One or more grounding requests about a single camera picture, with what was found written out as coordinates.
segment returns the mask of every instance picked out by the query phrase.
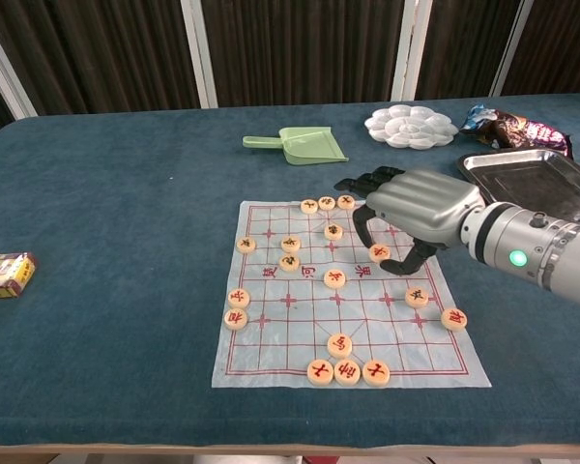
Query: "metal tray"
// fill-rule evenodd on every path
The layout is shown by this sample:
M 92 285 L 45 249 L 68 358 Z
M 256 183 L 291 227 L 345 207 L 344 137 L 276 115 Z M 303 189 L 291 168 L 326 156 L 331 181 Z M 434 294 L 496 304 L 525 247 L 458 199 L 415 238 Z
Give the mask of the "metal tray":
M 507 201 L 580 224 L 580 166 L 548 149 L 471 154 L 458 169 L 488 203 Z

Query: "robotic arm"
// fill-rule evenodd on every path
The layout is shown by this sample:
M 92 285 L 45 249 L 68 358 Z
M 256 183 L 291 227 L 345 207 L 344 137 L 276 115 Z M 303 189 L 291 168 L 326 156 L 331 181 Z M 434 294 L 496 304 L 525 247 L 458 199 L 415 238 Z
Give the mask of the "robotic arm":
M 387 272 L 411 275 L 438 249 L 464 245 L 479 262 L 580 304 L 578 224 L 511 203 L 486 206 L 476 186 L 426 170 L 383 166 L 335 188 L 365 198 L 353 220 L 366 247 L 373 245 L 372 218 L 413 237 L 403 261 L 381 262 Z

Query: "cardboard box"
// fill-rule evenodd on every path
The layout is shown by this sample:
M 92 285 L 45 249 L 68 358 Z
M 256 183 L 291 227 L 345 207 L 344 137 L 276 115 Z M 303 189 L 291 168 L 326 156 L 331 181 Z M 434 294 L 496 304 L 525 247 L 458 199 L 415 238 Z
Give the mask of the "cardboard box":
M 21 295 L 36 269 L 31 253 L 0 254 L 0 298 Z

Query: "blue tablecloth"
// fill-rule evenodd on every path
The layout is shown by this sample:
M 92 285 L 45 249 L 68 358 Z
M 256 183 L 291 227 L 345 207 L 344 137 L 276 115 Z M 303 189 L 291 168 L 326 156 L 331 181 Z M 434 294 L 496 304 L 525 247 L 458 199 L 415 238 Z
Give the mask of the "blue tablecloth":
M 426 101 L 456 124 L 476 102 L 571 134 L 580 95 Z M 388 103 L 28 119 L 0 131 L 0 252 L 32 251 L 0 301 L 0 445 L 38 443 L 580 444 L 580 306 L 452 249 L 439 253 L 491 389 L 212 389 L 242 200 L 334 193 L 386 164 L 460 176 L 486 147 L 373 141 Z M 347 163 L 295 167 L 243 135 L 332 126 Z

